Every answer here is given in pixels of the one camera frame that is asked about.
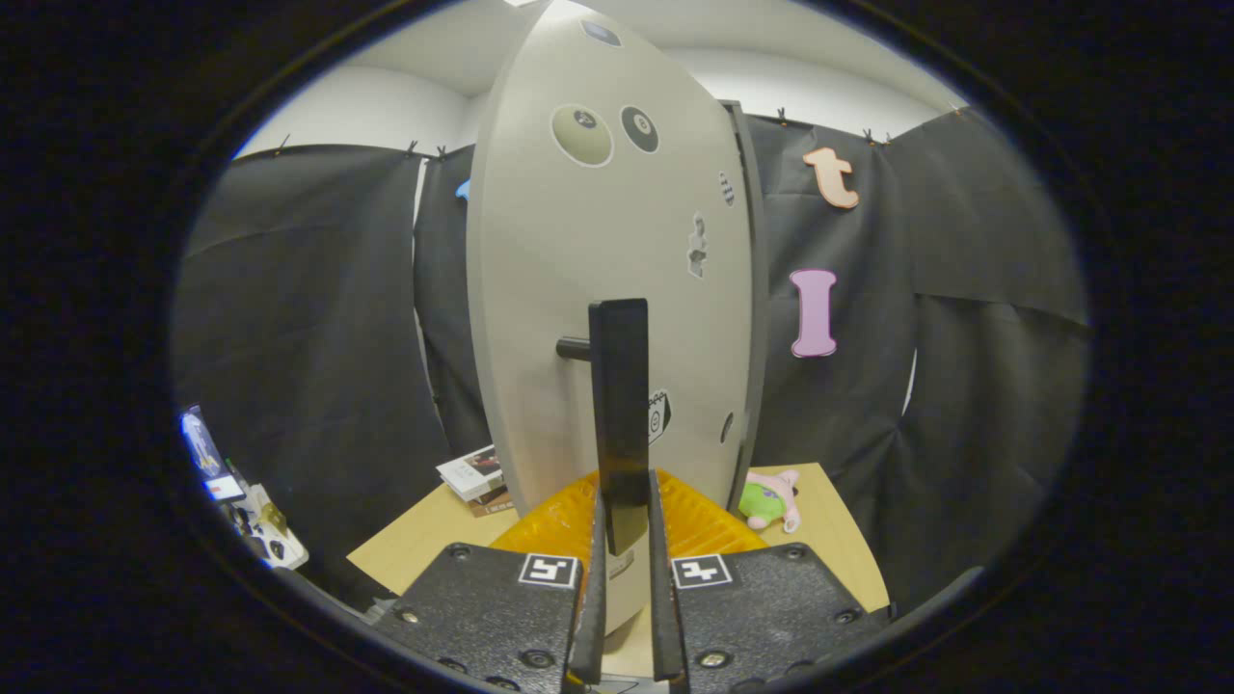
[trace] white wall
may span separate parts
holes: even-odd
[[[789,120],[853,135],[870,128],[879,141],[942,115],[888,86],[792,58],[701,48],[670,48],[665,53],[712,96],[740,101],[747,114],[775,116],[776,109],[784,107]]]
[[[459,131],[454,136],[454,143],[450,146],[450,149],[458,149],[459,147],[466,147],[468,144],[475,143],[476,136],[480,132],[480,116],[484,114],[484,107],[487,104],[487,91],[478,96],[473,96],[466,102],[466,107],[463,109]]]
[[[748,114],[818,123],[877,140],[895,137],[942,114],[895,89],[851,73],[792,58],[703,48],[670,48],[716,99],[742,102]],[[427,79],[383,68],[339,67],[275,112],[237,156],[294,144],[371,144],[436,153],[471,144],[487,93],[466,98]]]
[[[237,157],[295,144],[369,144],[417,152],[450,147],[468,99],[412,74],[339,67],[296,94],[249,138]]]

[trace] surfboard-shaped board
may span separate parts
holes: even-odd
[[[649,462],[728,506],[752,404],[752,237],[728,112],[618,22],[548,5],[476,144],[468,291],[485,414],[518,512],[596,469],[587,306],[648,301]]]

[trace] stack of books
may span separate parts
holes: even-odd
[[[437,472],[441,473],[442,482],[466,501],[475,516],[513,508],[492,446],[437,466]]]

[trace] wooden table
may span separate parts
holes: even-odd
[[[759,531],[768,545],[802,542],[823,559],[866,611],[887,606],[887,589],[861,531],[818,463],[755,468],[760,474],[786,469],[801,473],[797,509],[801,526],[784,532],[780,521]],[[487,546],[515,525],[511,509],[474,517],[458,496],[442,484],[399,516],[347,558],[374,580],[404,594],[411,583],[450,542]],[[650,610],[643,609],[605,640],[603,671],[636,677],[652,675]]]

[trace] green plush toy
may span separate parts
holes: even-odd
[[[784,531],[796,532],[801,525],[801,512],[793,501],[793,485],[798,477],[797,470],[785,470],[775,477],[748,473],[742,500],[737,504],[738,510],[747,515],[745,524],[754,530],[763,530],[784,517]]]

